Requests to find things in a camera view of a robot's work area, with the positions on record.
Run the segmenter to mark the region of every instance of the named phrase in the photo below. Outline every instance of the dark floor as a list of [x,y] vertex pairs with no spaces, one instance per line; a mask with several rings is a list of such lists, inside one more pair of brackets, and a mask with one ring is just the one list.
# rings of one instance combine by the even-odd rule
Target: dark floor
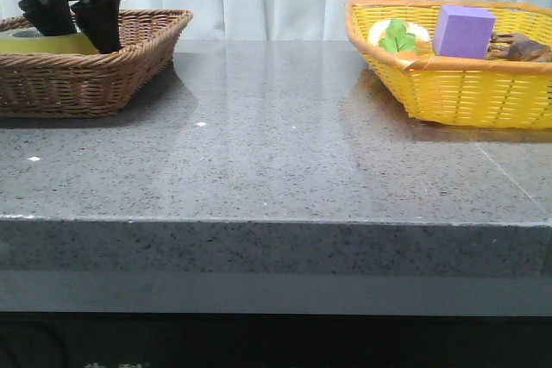
[[0,368],[551,368],[552,319],[0,314]]

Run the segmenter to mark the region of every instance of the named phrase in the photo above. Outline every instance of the brown object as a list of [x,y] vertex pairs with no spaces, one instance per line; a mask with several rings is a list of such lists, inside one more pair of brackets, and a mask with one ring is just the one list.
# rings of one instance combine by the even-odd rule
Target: brown object
[[[188,10],[122,10],[123,48],[96,55],[0,53],[0,117],[86,118],[114,115],[173,58],[192,19]],[[23,17],[0,31],[27,28]]]
[[550,62],[552,60],[552,48],[519,32],[492,34],[487,58],[503,58],[523,62]]

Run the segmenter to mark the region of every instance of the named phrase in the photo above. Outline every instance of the toy food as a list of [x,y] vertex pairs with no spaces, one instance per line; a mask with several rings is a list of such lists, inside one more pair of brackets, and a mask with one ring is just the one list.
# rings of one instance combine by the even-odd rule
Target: toy food
[[525,34],[492,34],[487,58],[504,58],[523,62],[550,62],[552,48]]
[[368,31],[367,42],[374,46],[380,46],[380,42],[386,38],[387,29],[392,25],[392,22],[394,25],[402,22],[406,27],[406,33],[414,35],[414,44],[417,51],[420,52],[431,47],[430,33],[426,28],[414,22],[402,21],[400,19],[377,21]]

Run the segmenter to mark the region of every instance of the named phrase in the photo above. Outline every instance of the basket rim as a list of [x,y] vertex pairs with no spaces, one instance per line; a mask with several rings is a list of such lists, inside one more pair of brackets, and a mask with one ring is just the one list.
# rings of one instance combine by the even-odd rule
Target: basket rim
[[[120,16],[147,16],[154,14],[176,15],[179,18],[170,22],[163,29],[164,33],[172,32],[185,28],[193,18],[193,13],[187,9],[121,9]],[[0,22],[25,22],[23,16],[9,17],[0,20]],[[158,41],[159,37],[154,37],[147,41],[141,41],[119,51],[112,53],[98,53],[92,55],[83,55],[78,53],[0,53],[1,67],[30,66],[39,65],[47,68],[67,68],[67,67],[87,67],[95,68],[106,65],[120,65],[123,62],[129,62],[132,59],[139,59],[144,53],[147,53],[152,47],[153,41]]]
[[354,30],[354,8],[355,7],[393,7],[413,6],[431,8],[453,4],[459,6],[474,6],[481,8],[498,9],[520,9],[528,12],[535,12],[552,16],[552,9],[536,6],[527,2],[494,2],[494,1],[468,1],[468,0],[348,0],[346,5],[346,26],[347,36],[351,43],[361,53],[372,55],[383,64],[396,66],[403,71],[425,70],[425,71],[492,71],[509,73],[529,73],[532,75],[552,74],[552,63],[550,62],[512,62],[507,60],[486,60],[453,58],[449,56],[435,56],[431,58],[420,58],[416,60],[404,59],[387,52],[382,47],[376,47],[366,42]]

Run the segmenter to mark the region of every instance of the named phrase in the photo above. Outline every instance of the green toy vegetable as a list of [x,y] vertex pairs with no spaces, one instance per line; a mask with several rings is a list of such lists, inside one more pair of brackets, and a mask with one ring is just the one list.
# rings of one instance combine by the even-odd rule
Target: green toy vegetable
[[400,19],[391,19],[386,30],[386,37],[379,40],[379,45],[387,52],[416,52],[416,36],[406,32],[406,24]]

